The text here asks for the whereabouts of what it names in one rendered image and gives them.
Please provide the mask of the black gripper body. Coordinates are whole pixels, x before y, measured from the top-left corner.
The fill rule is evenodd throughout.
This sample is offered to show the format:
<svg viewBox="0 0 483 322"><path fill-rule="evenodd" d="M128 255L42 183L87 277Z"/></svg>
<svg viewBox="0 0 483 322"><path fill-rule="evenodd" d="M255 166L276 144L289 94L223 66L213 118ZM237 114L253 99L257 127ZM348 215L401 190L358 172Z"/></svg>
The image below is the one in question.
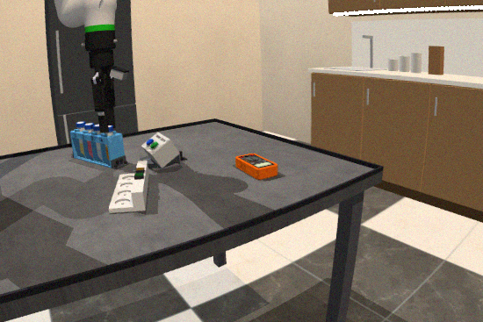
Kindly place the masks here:
<svg viewBox="0 0 483 322"><path fill-rule="evenodd" d="M104 74L107 74L107 67L114 65L113 50L101 50L89 52L90 68L95 69L95 74L98 72L101 85L104 85Z"/></svg>

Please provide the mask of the black table edge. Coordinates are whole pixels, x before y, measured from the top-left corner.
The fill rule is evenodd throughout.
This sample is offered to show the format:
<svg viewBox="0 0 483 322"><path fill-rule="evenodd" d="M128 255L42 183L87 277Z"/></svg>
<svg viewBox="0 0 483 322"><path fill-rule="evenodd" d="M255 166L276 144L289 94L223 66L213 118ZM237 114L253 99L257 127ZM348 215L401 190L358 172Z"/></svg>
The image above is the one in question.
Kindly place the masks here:
<svg viewBox="0 0 483 322"><path fill-rule="evenodd" d="M276 218L278 216L286 214L287 212L296 210L296 209L298 209L302 206L305 206L305 205L310 204L314 201L317 201L321 198L329 196L329 195L331 195L331 194L333 194L333 193L335 193L339 190L343 190L343 189L349 187L350 185L353 185L357 182L363 181L364 179L366 179L366 178L368 178L372 175L376 175L377 173L383 171L383 168L384 168L384 166L380 166L378 164L374 164L374 163L371 163L371 162L368 162L368 161L362 161L362 160L359 160L359 159L356 159L356 158L353 158L353 157L349 157L347 155L338 154L338 153L331 152L331 151L328 151L328 150L325 150L325 149L322 149L322 148L313 147L313 146L310 146L310 145L307 145L307 144L304 144L304 143L300 143L298 141L285 139L285 138L278 137L276 135L272 135L272 134L269 134L269 133L266 133L266 132L260 132L260 131L257 131L257 130L254 130L254 129L251 129L251 128L248 128L248 127L245 127L245 126L236 125L236 124L229 123L229 122L226 122L226 121L223 121L223 120L219 120L217 118L202 120L202 121L197 121L197 122L191 122L191 123L186 123L186 124L181 124L181 125L166 126L166 127L155 128L155 129L139 131L139 132L130 132L130 133L122 134L122 137L124 138L124 137L129 137L129 136L134 136L134 135L139 135L139 134L144 134L144 133L149 133L149 132L159 132L159 131L179 128L179 127L185 127L185 126L190 126L190 125L199 125L199 124L210 123L210 122L218 122L218 123L222 123L224 125L230 125L232 127L239 128L239 129L242 129L242 130L245 130L245 131L248 131L248 132L253 132L253 133L256 133L256 134L259 134L259 135L263 135L265 137L272 138L274 140L280 140L280 141L283 141L283 142L286 142L286 143L289 143L289 144L292 144L292 145L295 145L295 146L298 146L298 147L304 147L306 149L310 149L310 150L313 150L315 152L327 154L327 155L330 155L330 156L333 156L333 157L336 157L336 158L339 158L339 159L351 161L351 162L354 162L356 164L360 164L360 165L363 165L363 166L366 166L366 167L369 167L369 168L375 168L375 169L373 169L373 170L371 170L371 171L369 171L365 174L362 174L358 177L355 177L351 180L348 180L347 182L343 182L339 185L336 185L333 188L330 188L328 190L324 190L324 191L322 191L318 194L315 194L311 197L300 200L300 201L298 201L294 204L289 204L289 205L287 205L283 208L280 208L278 210L266 213L266 214L259 216L257 218L252 218L248 221L242 222L242 223L237 224L237 225L230 226L228 228L219 230L219 231L214 232L214 233L207 234L207 235L199 237L199 238L196 238L196 239L193 239L193 240L188 240L188 241L185 241L183 243L177 244L175 246L166 247L164 249L157 250L157 251L154 251L152 253L140 255L140 256L137 256L137 257L134 257L134 258L131 258L131 259L128 259L128 260L116 262L116 263L113 263L113 264L110 264L110 265L107 265L107 266L103 266L101 268L94 268L92 270L88 270L88 271L78 273L78 274L75 274L75 275L66 276L66 277L56 279L56 280L53 280L53 281L49 281L49 282L46 282L46 283L40 283L40 284L33 285L33 286L30 286L30 287L26 287L26 288L23 288L23 289L20 289L20 290L14 290L14 291L10 291L10 292L7 292L7 293L0 294L0 304L7 303L7 302L10 302L10 301L13 301L13 300L17 300L17 299L20 299L20 298L23 298L23 297L29 297L29 296L36 295L36 294L46 292L46 291L49 291L49 290L55 290L55 289L58 289L58 288L61 288L61 287L64 287L64 286L68 286L70 284L90 280L92 278L96 278L96 277L99 277L101 275L107 275L107 274L110 274L110 273L113 273L113 272L120 271L122 269L131 268L131 267L140 265L142 263L146 263L146 262L149 262L149 261L160 259L162 257L168 256L168 255L171 255L171 254L175 254L175 253L184 251L186 249L205 244L205 243L213 241L213 240L217 240L219 238L228 236L232 233L237 233L237 232L244 230L244 229L247 229L251 226L261 224L262 222L265 222L265 221L270 220L272 218ZM11 157L16 157L16 156L21 156L21 155L26 155L26 154L35 154L35 153L65 148L65 147L72 147L72 144L69 143L69 144L65 144L65 145L59 145L59 146L54 146L54 147L45 147L45 148L15 153L15 154L1 155L0 160L6 159L6 158L11 158Z"/></svg>

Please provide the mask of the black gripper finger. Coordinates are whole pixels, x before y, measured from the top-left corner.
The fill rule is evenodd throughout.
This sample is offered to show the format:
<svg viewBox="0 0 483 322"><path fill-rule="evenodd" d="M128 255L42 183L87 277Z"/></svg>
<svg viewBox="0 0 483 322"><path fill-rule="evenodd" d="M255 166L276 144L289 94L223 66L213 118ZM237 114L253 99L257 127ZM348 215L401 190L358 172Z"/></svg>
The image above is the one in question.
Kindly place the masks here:
<svg viewBox="0 0 483 322"><path fill-rule="evenodd" d="M94 77L90 78L94 107L95 111L97 111L98 114L100 133L109 132L107 111L105 110L105 89L107 88L107 78L108 74L104 74L104 85L101 85L101 80L98 77L98 72Z"/></svg>
<svg viewBox="0 0 483 322"><path fill-rule="evenodd" d="M107 73L107 74L108 74L108 78L107 78L108 84L107 84L107 88L105 89L105 100L106 100L105 110L107 111L108 125L113 125L113 128L116 128L114 109L113 109L113 107L116 106L115 96L114 96L114 83L113 83L114 77L110 77L110 73Z"/></svg>

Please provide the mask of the white button panel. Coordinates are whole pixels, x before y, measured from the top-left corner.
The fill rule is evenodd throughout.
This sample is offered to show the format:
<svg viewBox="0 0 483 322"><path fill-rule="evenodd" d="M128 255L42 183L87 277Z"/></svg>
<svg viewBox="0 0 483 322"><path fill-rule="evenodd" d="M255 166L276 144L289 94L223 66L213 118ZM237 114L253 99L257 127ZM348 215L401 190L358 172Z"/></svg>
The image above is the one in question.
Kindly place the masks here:
<svg viewBox="0 0 483 322"><path fill-rule="evenodd" d="M183 152L178 151L170 139L160 133L154 135L142 147L151 157L144 161L148 161L148 166L154 171L181 166L181 161L188 160L183 157Z"/></svg>

